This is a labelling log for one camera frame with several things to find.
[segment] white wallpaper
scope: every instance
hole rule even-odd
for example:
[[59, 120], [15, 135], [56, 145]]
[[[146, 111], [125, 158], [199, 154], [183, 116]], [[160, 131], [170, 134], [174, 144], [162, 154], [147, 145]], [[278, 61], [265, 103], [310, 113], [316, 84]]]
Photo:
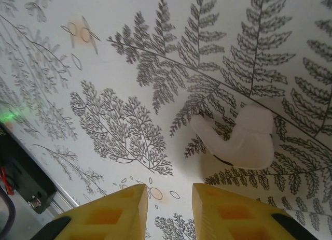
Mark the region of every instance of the white wallpaper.
[[[0, 0], [1, 119], [80, 204], [149, 188], [147, 238], [193, 240], [191, 186], [332, 235], [332, 0]], [[275, 161], [215, 159], [244, 105], [274, 115]]]

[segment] white plastic hook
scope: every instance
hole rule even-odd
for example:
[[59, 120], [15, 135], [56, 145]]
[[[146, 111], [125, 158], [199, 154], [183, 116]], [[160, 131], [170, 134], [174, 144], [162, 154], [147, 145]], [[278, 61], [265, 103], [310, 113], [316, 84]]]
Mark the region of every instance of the white plastic hook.
[[246, 169], [269, 167], [274, 158], [272, 112], [247, 105], [235, 123], [230, 139], [224, 141], [201, 115], [192, 116], [190, 121], [207, 149], [222, 162]]

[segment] wall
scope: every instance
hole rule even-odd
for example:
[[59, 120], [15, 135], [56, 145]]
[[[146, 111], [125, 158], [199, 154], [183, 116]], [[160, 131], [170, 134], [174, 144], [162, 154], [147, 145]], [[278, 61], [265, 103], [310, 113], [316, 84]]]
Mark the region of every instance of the wall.
[[[191, 185], [281, 207], [332, 234], [332, 0], [0, 0], [2, 121], [78, 202], [149, 188], [147, 236], [195, 239]], [[246, 104], [274, 115], [275, 161], [218, 162]]]

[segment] green light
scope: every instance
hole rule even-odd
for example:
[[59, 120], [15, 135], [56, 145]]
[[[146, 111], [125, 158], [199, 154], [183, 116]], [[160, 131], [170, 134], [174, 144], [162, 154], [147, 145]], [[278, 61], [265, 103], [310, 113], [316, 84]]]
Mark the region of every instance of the green light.
[[7, 123], [7, 122], [10, 122], [12, 121], [12, 119], [14, 119], [14, 117], [18, 116], [19, 113], [13, 113], [13, 112], [10, 112], [8, 114], [2, 114], [0, 115], [0, 122], [2, 123]]

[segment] red wire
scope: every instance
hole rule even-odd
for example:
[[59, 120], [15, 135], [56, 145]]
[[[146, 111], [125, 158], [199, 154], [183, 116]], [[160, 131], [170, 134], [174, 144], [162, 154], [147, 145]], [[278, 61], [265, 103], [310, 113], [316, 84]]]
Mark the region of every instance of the red wire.
[[2, 175], [0, 177], [3, 181], [3, 183], [5, 184], [5, 187], [6, 187], [6, 190], [7, 190], [8, 194], [9, 195], [14, 195], [14, 192], [12, 191], [12, 188], [11, 188], [10, 184], [8, 183], [8, 181], [7, 181], [6, 170], [5, 170], [4, 166], [1, 167], [1, 172], [2, 172]]

